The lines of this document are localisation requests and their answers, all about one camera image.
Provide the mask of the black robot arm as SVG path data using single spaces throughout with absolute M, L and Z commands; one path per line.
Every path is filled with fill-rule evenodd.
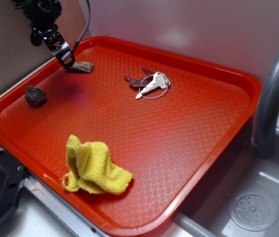
M 15 9 L 22 10 L 30 21 L 31 44 L 40 46 L 44 43 L 63 68 L 70 68 L 75 63 L 75 57 L 55 24 L 62 11 L 60 1 L 14 0 L 12 4 Z

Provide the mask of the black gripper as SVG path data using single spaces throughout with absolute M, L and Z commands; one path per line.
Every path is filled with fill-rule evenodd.
M 33 46 L 40 46 L 44 42 L 64 69 L 70 68 L 75 63 L 75 56 L 69 49 L 67 42 L 58 32 L 56 24 L 35 26 L 34 23 L 31 23 L 30 27 L 32 29 L 30 41 Z

